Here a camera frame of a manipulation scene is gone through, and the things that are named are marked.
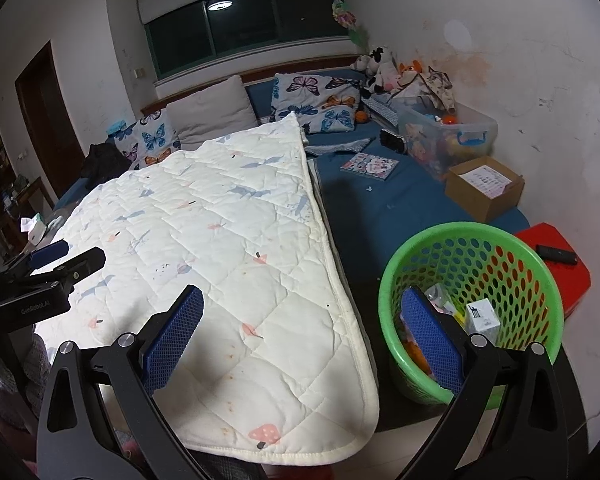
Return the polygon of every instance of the plastic storage bin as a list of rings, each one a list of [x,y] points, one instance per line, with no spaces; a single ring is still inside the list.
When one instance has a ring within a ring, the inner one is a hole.
[[[409,155],[439,180],[456,164],[488,155],[498,135],[495,120],[460,103],[458,124],[437,122],[434,116],[441,113],[428,98],[394,99],[391,108],[398,114],[398,130]]]
[[[426,290],[443,283],[456,308],[488,298],[500,320],[497,346],[525,349],[538,341],[553,363],[564,319],[560,292],[549,269],[514,235],[475,222],[453,222],[409,238],[386,266],[378,295],[382,334],[394,358],[392,377],[400,392],[421,404],[448,404],[451,391],[439,386],[411,360],[396,324],[404,290]],[[504,388],[497,386],[488,409],[497,408]]]

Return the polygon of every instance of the basket rim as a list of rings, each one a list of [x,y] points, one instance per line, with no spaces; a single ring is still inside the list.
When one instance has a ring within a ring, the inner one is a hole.
[[[529,247],[522,240],[517,238],[515,235],[503,231],[497,227],[493,227],[486,224],[480,224],[478,222],[448,222],[439,224],[433,227],[429,227],[424,231],[413,235],[407,241],[405,241],[394,255],[389,260],[389,263],[384,269],[382,279],[380,281],[380,290],[378,292],[378,315],[380,317],[380,327],[382,329],[382,335],[384,340],[389,347],[389,350],[397,362],[400,369],[405,373],[411,381],[415,382],[418,387],[423,390],[427,395],[448,404],[453,399],[453,393],[446,388],[442,388],[436,381],[431,379],[426,373],[424,373],[418,366],[411,360],[406,350],[403,348],[398,333],[394,326],[394,316],[392,314],[391,305],[391,294],[393,290],[394,277],[397,274],[398,268],[402,265],[402,260],[405,254],[409,253],[413,246],[416,246],[426,240],[429,237],[445,235],[453,232],[455,236],[458,236],[458,230],[465,230],[468,232],[465,236],[469,237],[469,233],[480,232],[481,236],[485,234],[493,234],[501,237],[503,234],[510,237],[511,243],[516,246],[522,253],[525,253],[525,257],[529,257],[535,261],[536,264],[543,268],[546,279],[546,286],[553,293],[554,298],[557,298],[557,303],[553,307],[547,305],[548,313],[547,319],[554,327],[555,333],[557,334],[551,341],[547,341],[546,351],[549,355],[550,361],[555,361],[560,346],[562,344],[562,333],[564,331],[564,313],[562,309],[562,297],[560,296],[560,290],[555,283],[554,277],[551,271],[548,269],[544,261],[538,256],[538,254]]]

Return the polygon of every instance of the door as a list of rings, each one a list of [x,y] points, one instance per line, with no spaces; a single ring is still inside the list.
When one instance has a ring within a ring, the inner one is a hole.
[[[56,195],[80,177],[84,153],[60,93],[47,43],[16,80],[16,91],[31,143]]]

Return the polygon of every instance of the white paper scrap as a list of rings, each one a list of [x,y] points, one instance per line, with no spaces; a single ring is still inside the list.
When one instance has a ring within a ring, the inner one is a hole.
[[[462,174],[460,177],[489,198],[500,196],[504,193],[507,184],[511,184],[506,176],[489,166],[480,166],[480,168],[475,168],[475,170]]]

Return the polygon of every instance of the green laundry basket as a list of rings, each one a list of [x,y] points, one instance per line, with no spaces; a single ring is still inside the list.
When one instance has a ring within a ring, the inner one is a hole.
[[[396,332],[400,300],[411,285],[423,291],[443,283],[464,315],[471,301],[488,298],[500,319],[497,346],[525,349],[541,342],[553,363],[564,326],[562,300],[554,277],[540,257],[515,236],[475,222],[435,226],[407,240],[389,261],[378,297],[384,339],[395,365],[398,389],[421,404],[448,404],[451,391],[440,387],[411,360]],[[504,388],[493,389],[488,409]]]

